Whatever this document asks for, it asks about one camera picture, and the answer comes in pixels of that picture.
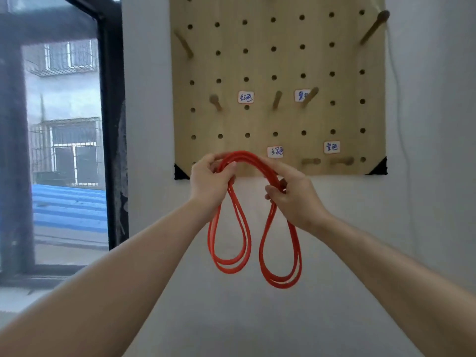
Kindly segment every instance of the right hand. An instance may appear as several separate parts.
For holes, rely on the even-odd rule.
[[[333,219],[319,199],[311,180],[303,173],[275,159],[260,159],[284,177],[280,183],[285,194],[276,187],[267,185],[265,199],[275,202],[291,224],[315,235],[319,228]]]

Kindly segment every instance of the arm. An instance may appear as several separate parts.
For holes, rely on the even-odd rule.
[[[266,186],[284,216],[319,238],[352,270],[427,356],[476,356],[476,297],[324,208],[304,174],[263,159],[284,176]]]
[[[122,356],[195,235],[222,202],[235,165],[192,170],[192,197],[21,313],[0,332],[0,356]]]

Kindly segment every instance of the hand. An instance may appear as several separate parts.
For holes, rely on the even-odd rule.
[[[280,183],[285,194],[267,185],[265,199],[275,202],[286,219],[296,227],[313,235],[318,234],[319,228],[332,220],[333,216],[322,204],[310,179],[289,165],[274,159],[260,159],[284,177]]]
[[[235,176],[236,162],[227,165],[221,173],[216,173],[218,165],[228,153],[207,154],[192,168],[191,199],[199,201],[210,211],[215,210],[225,199],[228,182]]]

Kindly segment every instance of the forearm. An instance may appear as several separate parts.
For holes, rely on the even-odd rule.
[[[313,234],[326,243],[429,356],[476,355],[476,298],[371,235],[336,219]]]
[[[209,214],[188,202],[86,267],[2,331],[0,355],[122,356]]]

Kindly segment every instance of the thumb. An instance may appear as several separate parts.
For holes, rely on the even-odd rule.
[[[275,202],[277,206],[279,206],[282,202],[284,202],[285,194],[280,192],[279,189],[276,188],[275,186],[267,185],[265,186],[265,190],[268,193],[271,200]]]
[[[222,178],[228,183],[228,181],[235,175],[236,168],[237,163],[235,161],[231,162],[225,167],[225,169],[223,169],[223,171],[220,173],[220,176],[222,176]]]

